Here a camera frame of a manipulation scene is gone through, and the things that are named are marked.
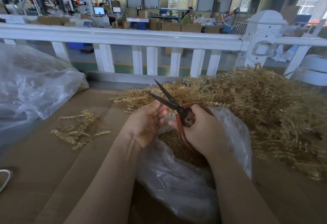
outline green shirt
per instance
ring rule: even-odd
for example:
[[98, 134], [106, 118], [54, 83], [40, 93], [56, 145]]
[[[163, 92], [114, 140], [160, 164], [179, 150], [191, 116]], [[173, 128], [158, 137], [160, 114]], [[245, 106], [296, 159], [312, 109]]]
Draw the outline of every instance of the green shirt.
[[192, 18], [188, 14], [186, 14], [184, 18], [181, 20], [181, 24], [190, 24], [191, 22], [192, 22]]

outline orange scissor handle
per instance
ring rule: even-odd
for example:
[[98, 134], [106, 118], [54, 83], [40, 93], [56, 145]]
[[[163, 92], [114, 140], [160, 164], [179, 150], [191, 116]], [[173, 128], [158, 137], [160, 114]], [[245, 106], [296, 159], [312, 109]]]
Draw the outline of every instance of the orange scissor handle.
[[[187, 107], [191, 107], [193, 106], [193, 104], [197, 104], [197, 103], [188, 103], [188, 104], [183, 104], [182, 106], [184, 108]], [[214, 114], [212, 114], [212, 112], [210, 111], [210, 109], [208, 109], [206, 106], [204, 106], [203, 104], [197, 104], [199, 105], [202, 109], [204, 109], [208, 114], [214, 116]], [[191, 143], [189, 143], [189, 141], [186, 138], [185, 132], [184, 132], [184, 126], [183, 123], [181, 121], [181, 116], [179, 114], [176, 114], [176, 120], [177, 120], [177, 125], [178, 125], [178, 130], [181, 134], [182, 140], [184, 142], [184, 144], [186, 145], [186, 147], [188, 149], [190, 149], [192, 152], [194, 152], [195, 154], [200, 154], [192, 145]]]

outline person's right hand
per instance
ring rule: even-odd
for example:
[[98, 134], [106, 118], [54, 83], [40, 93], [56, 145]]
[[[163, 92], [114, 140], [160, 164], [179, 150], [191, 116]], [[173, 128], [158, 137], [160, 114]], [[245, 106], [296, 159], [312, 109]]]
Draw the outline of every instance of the person's right hand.
[[[192, 146], [207, 159], [211, 155], [215, 156], [219, 152], [228, 150], [225, 131], [221, 123], [197, 104], [191, 108], [196, 120], [192, 127], [184, 127], [184, 131]], [[176, 120], [171, 120], [168, 124], [178, 130]]]

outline woman in green shirt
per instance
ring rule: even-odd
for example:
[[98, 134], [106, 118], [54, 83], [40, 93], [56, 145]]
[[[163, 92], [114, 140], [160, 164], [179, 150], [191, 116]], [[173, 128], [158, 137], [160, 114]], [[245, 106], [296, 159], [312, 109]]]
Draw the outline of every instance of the woman in green shirt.
[[192, 15], [191, 17], [192, 13], [193, 13], [193, 8], [188, 7], [188, 10], [185, 11], [184, 16], [182, 17], [181, 24], [192, 24], [194, 21], [194, 15]]

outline forearm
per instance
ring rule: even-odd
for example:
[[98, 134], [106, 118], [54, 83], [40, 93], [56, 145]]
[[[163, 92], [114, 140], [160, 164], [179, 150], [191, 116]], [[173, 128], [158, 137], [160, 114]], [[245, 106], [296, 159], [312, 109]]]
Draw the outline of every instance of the forearm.
[[226, 150], [208, 161], [223, 224], [279, 223], [231, 152]]
[[140, 150], [137, 142], [120, 133], [64, 223], [127, 223]]

